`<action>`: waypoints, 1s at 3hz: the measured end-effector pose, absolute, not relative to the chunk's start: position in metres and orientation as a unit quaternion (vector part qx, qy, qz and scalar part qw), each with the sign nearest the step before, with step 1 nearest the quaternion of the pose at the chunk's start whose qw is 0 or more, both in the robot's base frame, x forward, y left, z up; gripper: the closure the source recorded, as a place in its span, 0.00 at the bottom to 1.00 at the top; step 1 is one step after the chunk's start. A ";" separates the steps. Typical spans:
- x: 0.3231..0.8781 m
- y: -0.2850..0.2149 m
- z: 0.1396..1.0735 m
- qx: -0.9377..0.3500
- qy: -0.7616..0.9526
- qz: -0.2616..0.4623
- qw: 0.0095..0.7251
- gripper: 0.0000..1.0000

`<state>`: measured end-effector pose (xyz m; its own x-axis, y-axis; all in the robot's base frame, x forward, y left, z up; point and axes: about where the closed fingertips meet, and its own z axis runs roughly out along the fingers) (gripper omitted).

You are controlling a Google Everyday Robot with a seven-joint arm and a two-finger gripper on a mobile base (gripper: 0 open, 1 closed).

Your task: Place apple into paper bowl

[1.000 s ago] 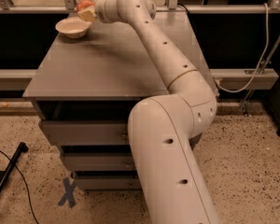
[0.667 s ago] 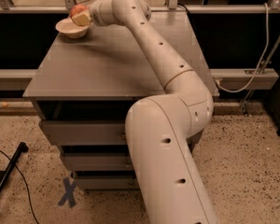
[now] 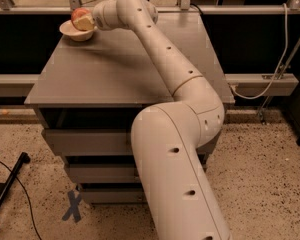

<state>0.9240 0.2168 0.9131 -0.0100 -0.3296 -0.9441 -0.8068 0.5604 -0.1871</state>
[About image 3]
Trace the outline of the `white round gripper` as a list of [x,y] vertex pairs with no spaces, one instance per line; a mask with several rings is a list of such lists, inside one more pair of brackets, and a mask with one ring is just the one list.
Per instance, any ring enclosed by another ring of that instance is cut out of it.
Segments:
[[88,31],[94,28],[94,23],[100,30],[105,31],[124,27],[124,24],[119,19],[115,0],[98,3],[93,8],[92,15],[89,12],[87,15],[79,18],[73,25],[80,31]]

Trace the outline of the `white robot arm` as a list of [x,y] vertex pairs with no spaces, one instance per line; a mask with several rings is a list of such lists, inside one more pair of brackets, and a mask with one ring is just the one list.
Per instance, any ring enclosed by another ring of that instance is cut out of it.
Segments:
[[139,38],[173,100],[143,109],[134,119],[131,145],[160,240],[233,240],[197,149],[219,133],[224,106],[202,73],[156,26],[146,0],[108,0],[78,8],[79,30],[123,28]]

